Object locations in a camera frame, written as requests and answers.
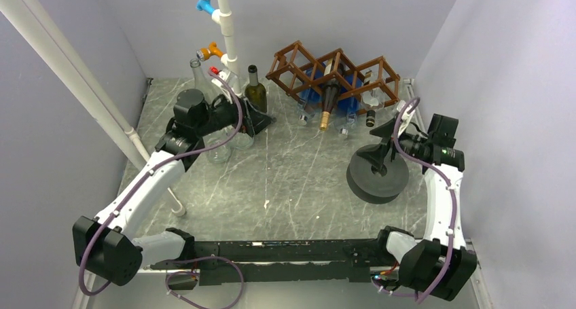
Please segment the large clear bottle white stopper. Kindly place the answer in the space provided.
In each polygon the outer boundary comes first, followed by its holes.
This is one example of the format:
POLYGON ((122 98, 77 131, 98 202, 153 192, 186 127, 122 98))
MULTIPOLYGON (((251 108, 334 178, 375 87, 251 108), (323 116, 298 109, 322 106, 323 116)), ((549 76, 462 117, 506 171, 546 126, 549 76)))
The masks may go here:
POLYGON ((254 139, 247 133, 238 132, 229 141, 232 148, 244 150, 250 148, 254 143, 254 139))

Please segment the green bottle grey cap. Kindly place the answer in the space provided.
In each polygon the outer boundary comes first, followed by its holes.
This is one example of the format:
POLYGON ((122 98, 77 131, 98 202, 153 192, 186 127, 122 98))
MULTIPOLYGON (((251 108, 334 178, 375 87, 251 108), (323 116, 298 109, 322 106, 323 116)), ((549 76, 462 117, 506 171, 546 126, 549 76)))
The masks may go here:
POLYGON ((266 96, 266 88, 259 82, 257 66, 248 66, 249 82, 245 87, 245 96, 252 103, 252 105, 263 113, 268 110, 268 102, 266 96))

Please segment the clear bottle dark label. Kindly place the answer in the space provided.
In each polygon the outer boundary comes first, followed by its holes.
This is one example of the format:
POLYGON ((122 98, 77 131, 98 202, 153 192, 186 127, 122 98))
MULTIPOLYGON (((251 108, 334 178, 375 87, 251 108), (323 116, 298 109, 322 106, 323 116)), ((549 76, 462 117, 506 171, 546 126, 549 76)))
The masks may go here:
POLYGON ((201 67, 201 62, 197 58, 190 60, 190 67, 194 75, 194 87, 201 91, 207 102, 212 102, 217 96, 213 89, 213 84, 208 80, 201 67))

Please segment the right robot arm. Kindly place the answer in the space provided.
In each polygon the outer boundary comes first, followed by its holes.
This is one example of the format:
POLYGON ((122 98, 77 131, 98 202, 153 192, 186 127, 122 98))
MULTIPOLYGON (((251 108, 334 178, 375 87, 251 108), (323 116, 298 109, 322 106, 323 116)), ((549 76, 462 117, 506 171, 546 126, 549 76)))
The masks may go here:
POLYGON ((459 191, 465 156, 454 148, 458 120, 434 114, 426 133, 401 133, 394 144, 395 120, 371 130, 378 144, 359 148, 350 159, 346 180, 353 193, 365 202, 386 204, 396 199, 408 184, 408 165, 402 153, 422 166, 427 188, 427 217, 421 240, 399 228, 386 226, 378 235, 374 255, 383 265, 397 263, 396 279, 373 282, 394 295, 398 287, 413 290, 421 302, 433 296, 455 298, 470 279, 477 256, 467 250, 461 229, 459 191))

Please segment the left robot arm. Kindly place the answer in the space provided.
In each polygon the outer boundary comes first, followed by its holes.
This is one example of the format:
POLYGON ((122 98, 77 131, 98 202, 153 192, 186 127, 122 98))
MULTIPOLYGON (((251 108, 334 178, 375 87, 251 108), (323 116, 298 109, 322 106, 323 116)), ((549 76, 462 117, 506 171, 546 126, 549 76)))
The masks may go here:
POLYGON ((173 113, 155 151, 126 189, 93 218, 81 216, 74 223, 80 282, 85 272, 91 272, 122 286, 145 266, 163 261, 178 268, 190 266, 196 256, 192 235, 168 228, 137 238, 139 226, 164 191, 209 150, 205 136, 231 126, 235 132, 253 137, 276 121, 246 99, 220 94, 208 103, 197 89, 180 92, 173 113))

